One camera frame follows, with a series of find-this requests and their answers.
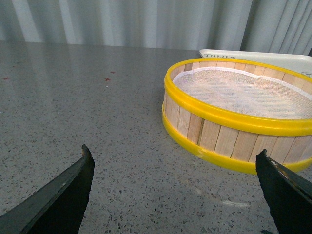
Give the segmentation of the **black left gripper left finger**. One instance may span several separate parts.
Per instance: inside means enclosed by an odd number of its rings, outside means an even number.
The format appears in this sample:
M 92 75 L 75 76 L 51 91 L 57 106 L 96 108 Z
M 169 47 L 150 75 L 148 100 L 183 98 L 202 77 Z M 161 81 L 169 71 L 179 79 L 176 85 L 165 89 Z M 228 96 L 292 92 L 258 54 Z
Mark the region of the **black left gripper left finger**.
M 92 186 L 95 162 L 82 157 L 25 201 L 0 217 L 2 234 L 77 234 Z

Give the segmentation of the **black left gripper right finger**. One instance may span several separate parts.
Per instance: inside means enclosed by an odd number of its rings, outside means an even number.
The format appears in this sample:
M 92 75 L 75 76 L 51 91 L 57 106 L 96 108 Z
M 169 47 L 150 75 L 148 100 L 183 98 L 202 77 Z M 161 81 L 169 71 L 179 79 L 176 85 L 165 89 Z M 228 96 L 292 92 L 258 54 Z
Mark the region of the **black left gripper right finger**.
M 267 156 L 256 156 L 256 172 L 270 214 L 281 234 L 312 232 L 312 183 Z

